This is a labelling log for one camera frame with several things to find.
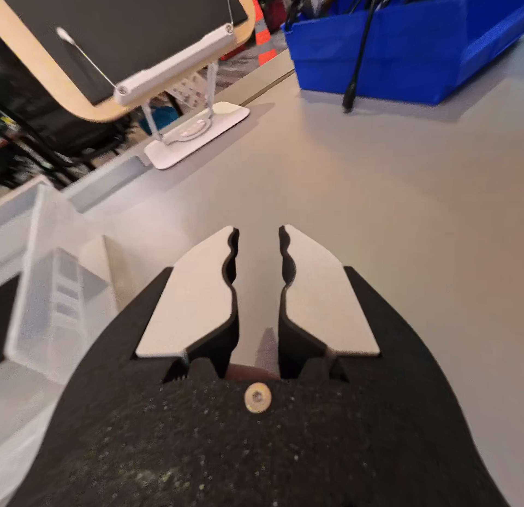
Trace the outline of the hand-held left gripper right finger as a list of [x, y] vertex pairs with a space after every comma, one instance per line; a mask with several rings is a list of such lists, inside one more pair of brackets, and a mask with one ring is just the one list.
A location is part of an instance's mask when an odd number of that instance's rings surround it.
[[284, 287], [278, 318], [282, 379], [297, 379], [310, 359], [376, 358], [378, 342], [341, 261], [291, 224], [279, 227]]

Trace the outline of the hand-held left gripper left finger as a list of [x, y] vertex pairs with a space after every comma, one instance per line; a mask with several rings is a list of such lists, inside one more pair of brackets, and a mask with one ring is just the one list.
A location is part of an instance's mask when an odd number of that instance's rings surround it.
[[224, 378], [239, 342], [236, 278], [239, 230], [226, 226], [174, 264], [135, 355], [211, 361]]

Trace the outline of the clear plastic bin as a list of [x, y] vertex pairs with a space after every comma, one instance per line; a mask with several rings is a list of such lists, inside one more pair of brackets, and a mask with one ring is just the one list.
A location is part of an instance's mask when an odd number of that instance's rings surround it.
[[65, 385], [117, 305], [105, 236], [42, 179], [1, 201], [1, 284], [11, 278], [3, 354]]

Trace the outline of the blue plastic bin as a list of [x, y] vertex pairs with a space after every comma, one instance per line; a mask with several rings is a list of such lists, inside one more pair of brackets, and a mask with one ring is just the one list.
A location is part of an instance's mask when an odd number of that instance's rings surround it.
[[[293, 0], [281, 29], [303, 90], [344, 94], [372, 0]], [[523, 37], [523, 0], [376, 0], [356, 96], [439, 104]]]

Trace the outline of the grey desk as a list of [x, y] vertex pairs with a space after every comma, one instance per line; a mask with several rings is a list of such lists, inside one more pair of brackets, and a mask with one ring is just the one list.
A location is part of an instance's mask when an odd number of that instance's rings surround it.
[[110, 239], [121, 307], [218, 229], [240, 230], [232, 361], [276, 368], [278, 228], [354, 267], [448, 377], [495, 482], [523, 505], [523, 40], [436, 107], [300, 89], [286, 50], [219, 101], [239, 125], [183, 162], [145, 141], [64, 190]]

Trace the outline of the teal bag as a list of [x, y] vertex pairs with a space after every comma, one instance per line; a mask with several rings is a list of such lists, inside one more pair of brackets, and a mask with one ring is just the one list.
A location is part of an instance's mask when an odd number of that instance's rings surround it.
[[[156, 128], [159, 131], [161, 131], [162, 129], [164, 129], [169, 124], [173, 123], [179, 118], [177, 111], [172, 106], [163, 105], [151, 107], [151, 113]], [[142, 116], [140, 117], [138, 124], [148, 136], [151, 136], [151, 130], [144, 114], [142, 114]]]

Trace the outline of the orange traffic cone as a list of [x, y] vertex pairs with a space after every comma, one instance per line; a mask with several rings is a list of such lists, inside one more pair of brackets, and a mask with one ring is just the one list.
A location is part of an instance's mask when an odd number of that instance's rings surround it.
[[247, 58], [261, 67], [277, 55], [275, 43], [268, 29], [259, 0], [252, 0], [255, 10], [255, 27], [247, 44]]

